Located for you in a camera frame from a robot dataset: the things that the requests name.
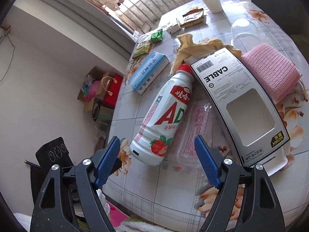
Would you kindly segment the small white box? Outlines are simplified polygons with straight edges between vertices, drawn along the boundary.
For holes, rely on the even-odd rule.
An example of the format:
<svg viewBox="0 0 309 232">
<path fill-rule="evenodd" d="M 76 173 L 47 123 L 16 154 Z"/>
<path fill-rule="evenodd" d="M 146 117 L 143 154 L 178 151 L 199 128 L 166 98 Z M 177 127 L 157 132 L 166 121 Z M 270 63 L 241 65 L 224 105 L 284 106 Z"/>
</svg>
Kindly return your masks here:
<svg viewBox="0 0 309 232">
<path fill-rule="evenodd" d="M 166 26 L 166 31 L 169 35 L 175 34 L 179 30 L 181 30 L 181 27 L 179 25 L 179 21 L 176 18 L 174 18 L 174 19 L 172 19 L 172 21 L 168 22 L 168 24 Z"/>
</svg>

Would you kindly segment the clear plastic dome lid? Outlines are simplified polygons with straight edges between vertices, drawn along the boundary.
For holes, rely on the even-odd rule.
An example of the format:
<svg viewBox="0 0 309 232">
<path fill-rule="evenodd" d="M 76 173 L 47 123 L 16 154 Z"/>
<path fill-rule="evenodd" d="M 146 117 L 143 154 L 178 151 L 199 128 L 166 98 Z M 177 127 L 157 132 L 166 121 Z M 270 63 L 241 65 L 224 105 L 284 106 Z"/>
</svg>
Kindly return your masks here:
<svg viewBox="0 0 309 232">
<path fill-rule="evenodd" d="M 231 45 L 241 50 L 243 54 L 262 43 L 258 28 L 252 21 L 244 18 L 237 19 L 232 24 L 231 33 Z"/>
</svg>

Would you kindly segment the blue white medicine box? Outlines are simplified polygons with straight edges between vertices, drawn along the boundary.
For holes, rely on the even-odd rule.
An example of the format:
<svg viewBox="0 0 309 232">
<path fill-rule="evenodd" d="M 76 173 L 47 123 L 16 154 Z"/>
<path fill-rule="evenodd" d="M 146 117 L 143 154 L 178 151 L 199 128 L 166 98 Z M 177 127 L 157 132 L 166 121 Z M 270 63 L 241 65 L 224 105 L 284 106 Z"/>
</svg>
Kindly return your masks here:
<svg viewBox="0 0 309 232">
<path fill-rule="evenodd" d="M 164 54 L 156 51 L 138 57 L 138 62 L 131 69 L 132 73 L 128 78 L 129 85 L 141 95 L 169 63 Z"/>
</svg>

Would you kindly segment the floral tablecloth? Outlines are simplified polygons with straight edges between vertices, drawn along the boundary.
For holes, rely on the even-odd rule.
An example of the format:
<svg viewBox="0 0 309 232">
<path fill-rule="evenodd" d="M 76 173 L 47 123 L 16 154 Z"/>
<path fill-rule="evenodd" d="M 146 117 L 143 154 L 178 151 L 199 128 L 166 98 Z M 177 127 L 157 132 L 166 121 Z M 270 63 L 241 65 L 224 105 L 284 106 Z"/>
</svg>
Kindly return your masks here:
<svg viewBox="0 0 309 232">
<path fill-rule="evenodd" d="M 290 59 L 302 75 L 301 85 L 287 95 L 282 102 L 284 118 L 291 136 L 291 150 L 288 164 L 282 171 L 271 176 L 283 210 L 285 225 L 290 228 L 308 212 L 308 63 L 293 40 L 279 25 L 256 5 L 239 0 L 221 0 L 221 14 L 206 11 L 206 23 L 185 29 L 178 34 L 189 33 L 199 42 L 208 38 L 219 38 L 230 44 L 230 27 L 239 18 L 253 19 L 261 34 L 261 39 Z M 138 134 L 143 118 L 169 79 L 168 65 L 139 95 L 129 84 L 123 84 L 119 93 L 110 138 L 121 139 L 120 158 L 122 167 L 111 175 L 103 186 L 103 192 L 118 205 L 142 218 L 175 231 L 198 231 L 205 220 L 215 197 L 199 164 L 186 166 L 176 161 L 178 147 L 169 147 L 165 159 L 159 166 L 148 166 L 136 160 L 129 153 L 129 145 Z M 221 131 L 220 121 L 210 108 L 209 99 L 200 83 L 193 90 L 185 117 L 191 130 L 191 143 L 198 134 L 205 140 L 210 138 L 210 146 L 218 146 L 220 151 L 230 152 L 229 142 Z"/>
</svg>

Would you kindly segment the pink knitted cloth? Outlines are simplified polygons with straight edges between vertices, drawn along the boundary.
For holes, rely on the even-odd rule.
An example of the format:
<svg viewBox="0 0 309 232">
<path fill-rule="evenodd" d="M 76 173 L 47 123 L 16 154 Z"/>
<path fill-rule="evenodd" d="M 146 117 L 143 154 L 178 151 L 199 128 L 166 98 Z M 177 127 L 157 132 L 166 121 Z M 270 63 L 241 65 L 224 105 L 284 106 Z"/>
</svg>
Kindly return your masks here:
<svg viewBox="0 0 309 232">
<path fill-rule="evenodd" d="M 301 77 L 296 66 L 267 43 L 251 49 L 241 60 L 274 104 L 283 100 Z"/>
</svg>

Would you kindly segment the brown torn cardboard packet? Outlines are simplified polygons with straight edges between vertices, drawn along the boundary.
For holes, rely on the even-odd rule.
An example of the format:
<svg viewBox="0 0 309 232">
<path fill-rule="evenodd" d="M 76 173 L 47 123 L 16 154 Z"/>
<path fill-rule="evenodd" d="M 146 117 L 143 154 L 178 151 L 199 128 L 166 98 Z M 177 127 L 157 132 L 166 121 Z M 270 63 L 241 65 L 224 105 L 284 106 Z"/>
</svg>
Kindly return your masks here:
<svg viewBox="0 0 309 232">
<path fill-rule="evenodd" d="M 187 28 L 201 23 L 204 20 L 203 8 L 194 7 L 178 19 L 181 28 Z"/>
</svg>

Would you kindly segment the green pale snack packet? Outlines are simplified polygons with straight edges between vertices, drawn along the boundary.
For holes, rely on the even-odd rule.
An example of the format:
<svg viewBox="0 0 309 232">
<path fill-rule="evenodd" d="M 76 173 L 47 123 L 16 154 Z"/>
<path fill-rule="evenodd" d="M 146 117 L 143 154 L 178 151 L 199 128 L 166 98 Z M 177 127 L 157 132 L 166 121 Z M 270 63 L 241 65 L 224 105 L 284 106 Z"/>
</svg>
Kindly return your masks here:
<svg viewBox="0 0 309 232">
<path fill-rule="evenodd" d="M 152 43 L 150 40 L 139 43 L 132 53 L 132 58 L 135 59 L 141 55 L 149 54 L 151 51 L 151 45 Z"/>
</svg>

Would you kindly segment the red paper gift bag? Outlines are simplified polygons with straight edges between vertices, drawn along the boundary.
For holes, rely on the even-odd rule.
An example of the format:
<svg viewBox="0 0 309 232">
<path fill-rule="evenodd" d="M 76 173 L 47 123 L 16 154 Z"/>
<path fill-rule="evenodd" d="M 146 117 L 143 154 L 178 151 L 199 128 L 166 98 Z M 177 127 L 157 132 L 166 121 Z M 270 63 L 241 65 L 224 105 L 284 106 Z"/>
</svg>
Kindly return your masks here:
<svg viewBox="0 0 309 232">
<path fill-rule="evenodd" d="M 117 98 L 121 89 L 123 77 L 115 74 L 113 77 L 103 77 L 101 84 L 105 95 L 102 99 L 104 106 L 114 109 L 116 106 Z"/>
</svg>

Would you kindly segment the grey side cabinet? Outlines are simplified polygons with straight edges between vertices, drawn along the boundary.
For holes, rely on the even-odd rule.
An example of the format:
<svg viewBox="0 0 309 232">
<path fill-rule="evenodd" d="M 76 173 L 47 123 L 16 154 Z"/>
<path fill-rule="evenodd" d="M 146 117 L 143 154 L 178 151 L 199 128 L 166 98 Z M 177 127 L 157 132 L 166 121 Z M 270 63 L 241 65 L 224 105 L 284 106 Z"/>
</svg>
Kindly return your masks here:
<svg viewBox="0 0 309 232">
<path fill-rule="evenodd" d="M 252 2 L 288 35 L 308 33 L 308 14 L 299 0 L 240 0 Z"/>
</svg>

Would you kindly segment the brown cardboard box with clothes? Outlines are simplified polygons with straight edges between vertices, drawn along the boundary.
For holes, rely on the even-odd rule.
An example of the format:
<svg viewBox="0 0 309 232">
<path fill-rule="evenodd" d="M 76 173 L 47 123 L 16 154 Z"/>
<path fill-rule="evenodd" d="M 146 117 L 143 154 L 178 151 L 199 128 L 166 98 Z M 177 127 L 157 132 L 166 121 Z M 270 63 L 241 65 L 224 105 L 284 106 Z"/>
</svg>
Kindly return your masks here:
<svg viewBox="0 0 309 232">
<path fill-rule="evenodd" d="M 98 67 L 94 67 L 84 78 L 80 88 L 77 100 L 83 104 L 83 112 L 90 112 L 93 109 L 96 99 L 103 99 L 108 88 L 108 78 L 102 83 L 102 79 L 109 76 L 108 71 L 103 71 Z"/>
</svg>

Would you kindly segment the pink floral floor mat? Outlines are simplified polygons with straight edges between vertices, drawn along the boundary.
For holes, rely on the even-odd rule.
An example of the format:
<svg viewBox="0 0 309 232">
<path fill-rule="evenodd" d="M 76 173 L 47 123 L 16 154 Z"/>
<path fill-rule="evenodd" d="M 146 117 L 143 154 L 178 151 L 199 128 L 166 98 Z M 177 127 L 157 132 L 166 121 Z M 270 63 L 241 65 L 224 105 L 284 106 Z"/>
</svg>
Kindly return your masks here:
<svg viewBox="0 0 309 232">
<path fill-rule="evenodd" d="M 112 203 L 107 201 L 108 205 L 110 206 L 110 221 L 114 227 L 118 227 L 124 220 L 129 219 L 129 216 L 119 210 L 116 206 Z"/>
</svg>

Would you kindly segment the yellow cloth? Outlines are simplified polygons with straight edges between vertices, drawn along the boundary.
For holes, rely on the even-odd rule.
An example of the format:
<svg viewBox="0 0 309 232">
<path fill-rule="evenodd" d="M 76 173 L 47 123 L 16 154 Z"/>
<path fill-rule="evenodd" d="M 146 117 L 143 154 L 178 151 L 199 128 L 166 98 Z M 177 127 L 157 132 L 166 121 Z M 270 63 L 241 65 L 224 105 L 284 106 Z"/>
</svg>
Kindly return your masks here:
<svg viewBox="0 0 309 232">
<path fill-rule="evenodd" d="M 211 55 L 217 50 L 227 48 L 233 55 L 240 58 L 242 55 L 241 50 L 236 47 L 224 44 L 220 39 L 206 39 L 199 43 L 193 42 L 192 34 L 182 34 L 177 36 L 180 46 L 177 48 L 177 54 L 173 59 L 173 64 L 170 69 L 170 76 L 175 75 L 179 66 L 185 59 L 190 57 L 202 58 L 207 55 Z"/>
</svg>

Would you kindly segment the small green snack packet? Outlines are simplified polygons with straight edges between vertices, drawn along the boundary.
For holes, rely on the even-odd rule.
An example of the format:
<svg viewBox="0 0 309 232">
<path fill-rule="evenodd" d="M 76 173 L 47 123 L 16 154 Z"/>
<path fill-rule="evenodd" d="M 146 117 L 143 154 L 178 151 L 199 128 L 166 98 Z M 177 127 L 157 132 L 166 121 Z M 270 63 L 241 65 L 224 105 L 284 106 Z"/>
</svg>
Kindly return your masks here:
<svg viewBox="0 0 309 232">
<path fill-rule="evenodd" d="M 160 29 L 160 30 L 151 34 L 150 43 L 155 44 L 157 42 L 162 41 L 162 39 L 163 39 L 163 30 Z"/>
</svg>

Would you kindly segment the white strawberry milk bottle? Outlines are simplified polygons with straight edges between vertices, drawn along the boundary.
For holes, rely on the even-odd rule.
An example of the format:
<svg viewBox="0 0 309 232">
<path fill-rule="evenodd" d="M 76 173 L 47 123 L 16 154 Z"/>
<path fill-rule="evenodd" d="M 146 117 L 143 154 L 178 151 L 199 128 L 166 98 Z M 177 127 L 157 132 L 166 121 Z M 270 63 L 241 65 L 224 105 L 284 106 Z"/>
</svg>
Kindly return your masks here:
<svg viewBox="0 0 309 232">
<path fill-rule="evenodd" d="M 188 107 L 194 82 L 192 68 L 181 64 L 155 97 L 130 144 L 140 162 L 158 166 L 166 155 Z"/>
</svg>

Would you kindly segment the clear plastic wrapper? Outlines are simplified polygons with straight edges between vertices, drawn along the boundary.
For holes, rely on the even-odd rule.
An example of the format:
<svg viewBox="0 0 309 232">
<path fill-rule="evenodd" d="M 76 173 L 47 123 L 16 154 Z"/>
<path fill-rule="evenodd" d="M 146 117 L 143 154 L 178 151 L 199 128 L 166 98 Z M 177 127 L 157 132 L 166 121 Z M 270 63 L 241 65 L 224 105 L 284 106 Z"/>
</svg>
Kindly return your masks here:
<svg viewBox="0 0 309 232">
<path fill-rule="evenodd" d="M 208 100 L 191 102 L 168 148 L 168 160 L 179 164 L 196 163 L 195 137 L 201 135 L 211 145 L 214 119 L 215 112 Z"/>
</svg>

